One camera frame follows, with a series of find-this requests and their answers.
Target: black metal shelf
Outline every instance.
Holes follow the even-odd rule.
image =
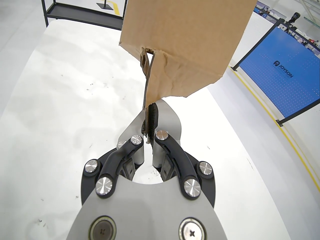
[[[59,2],[53,3],[49,7],[47,16],[50,18],[72,20],[117,30],[122,29],[123,23],[122,17],[117,15]]]
[[[107,0],[104,0],[102,9],[111,9],[107,7]],[[123,7],[123,15],[118,16],[93,9],[79,7],[71,4],[59,3],[53,0],[53,4],[46,9],[45,0],[41,0],[42,10],[46,26],[49,25],[48,18],[67,19],[102,27],[112,28],[116,30],[122,29],[124,14],[126,11],[128,0],[125,0]]]

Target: screw head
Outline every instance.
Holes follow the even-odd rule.
[[[189,178],[184,182],[184,191],[191,197],[198,197],[201,193],[201,186],[194,178]]]
[[[163,141],[163,140],[166,140],[168,138],[168,133],[166,131],[159,130],[159,131],[157,131],[155,136],[157,137],[157,139]]]
[[[142,137],[140,135],[134,135],[130,140],[134,145],[140,145],[142,142]]]
[[[200,162],[199,169],[204,175],[210,175],[212,173],[212,166],[206,161]]]
[[[98,161],[96,159],[91,159],[84,165],[84,170],[87,173],[92,173],[97,169],[97,166]]]
[[[114,240],[116,237],[116,224],[108,216],[97,218],[89,230],[90,240]]]
[[[101,177],[96,183],[96,193],[98,195],[107,195],[112,188],[112,181],[108,177]]]
[[[204,240],[205,230],[196,219],[187,218],[180,224],[179,238],[180,240]]]
[[[122,147],[125,143],[126,143],[126,141],[119,141],[118,144],[117,144],[117,149]]]

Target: blue panel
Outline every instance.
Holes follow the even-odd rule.
[[[284,117],[320,98],[320,59],[279,28],[240,67]]]

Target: cardboard box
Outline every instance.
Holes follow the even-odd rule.
[[[144,108],[219,80],[257,0],[129,0],[120,45],[141,61]],[[146,53],[153,53],[149,64]]]

